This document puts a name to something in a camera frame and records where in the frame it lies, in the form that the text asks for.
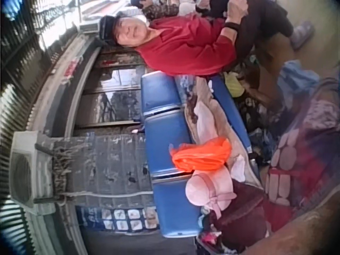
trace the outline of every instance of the floor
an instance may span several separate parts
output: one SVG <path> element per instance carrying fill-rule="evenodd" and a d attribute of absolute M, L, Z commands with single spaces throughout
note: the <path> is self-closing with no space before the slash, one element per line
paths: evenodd
<path fill-rule="evenodd" d="M 276 35 L 266 42 L 268 52 L 274 57 L 261 68 L 259 90 L 275 98 L 275 84 L 285 61 L 299 59 L 305 69 L 324 76 L 340 59 L 340 12 L 335 0 L 278 0 L 288 11 L 293 25 L 310 20 L 315 34 L 298 52 L 293 52 L 289 40 Z"/>

